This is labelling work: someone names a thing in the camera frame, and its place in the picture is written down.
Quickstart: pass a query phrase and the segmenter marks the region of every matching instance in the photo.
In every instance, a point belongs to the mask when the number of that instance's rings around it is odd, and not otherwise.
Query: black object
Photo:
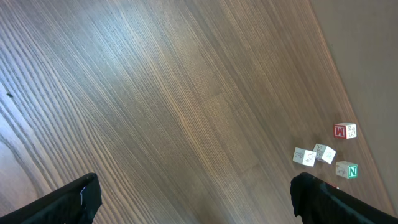
[[[94,173],[0,218],[0,224],[90,224],[102,204],[101,188]]]
[[[398,223],[398,219],[352,197],[306,172],[293,178],[294,215],[304,224]]]

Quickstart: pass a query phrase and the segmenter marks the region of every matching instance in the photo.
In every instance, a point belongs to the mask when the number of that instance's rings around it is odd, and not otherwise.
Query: wooden cube
[[[358,177],[358,165],[352,162],[336,162],[336,175],[347,179]]]
[[[350,139],[356,137],[356,124],[352,123],[340,123],[335,124],[334,128],[335,138],[338,139]]]
[[[317,153],[317,160],[327,162],[329,164],[331,164],[336,154],[336,151],[331,147],[322,144],[316,144],[313,148],[313,152]]]
[[[315,163],[316,156],[317,156],[316,152],[312,152],[301,148],[295,148],[293,161],[306,166],[313,166]]]

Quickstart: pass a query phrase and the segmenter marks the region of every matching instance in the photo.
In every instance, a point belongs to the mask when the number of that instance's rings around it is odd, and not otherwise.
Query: cube
[[[340,123],[335,124],[334,128],[335,138],[338,139],[350,139],[356,137],[356,124],[352,123]]]
[[[347,179],[358,177],[358,165],[352,162],[336,162],[336,175]]]
[[[313,166],[315,163],[316,156],[317,156],[316,152],[312,152],[301,148],[295,148],[293,161],[306,166]]]
[[[316,144],[313,148],[313,152],[317,153],[317,160],[327,162],[329,164],[331,164],[336,154],[336,151],[331,147],[322,144]]]

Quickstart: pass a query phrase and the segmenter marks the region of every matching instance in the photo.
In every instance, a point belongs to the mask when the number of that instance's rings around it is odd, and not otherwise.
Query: green block face
[[[348,166],[348,178],[357,178],[358,177],[358,165]]]

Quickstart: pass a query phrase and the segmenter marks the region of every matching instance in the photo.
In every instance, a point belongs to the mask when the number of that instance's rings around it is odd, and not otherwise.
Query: white block
[[[336,162],[336,175],[347,179],[358,177],[358,165],[352,162]]]
[[[356,124],[353,123],[335,124],[334,132],[335,132],[334,133],[335,138],[340,138],[340,139],[355,138],[357,135]]]
[[[313,166],[313,164],[315,163],[316,156],[317,156],[316,152],[312,152],[301,148],[295,148],[293,161],[306,166]]]
[[[316,144],[313,148],[313,152],[317,153],[317,160],[327,162],[329,164],[331,164],[336,154],[336,151],[331,147],[322,144]]]

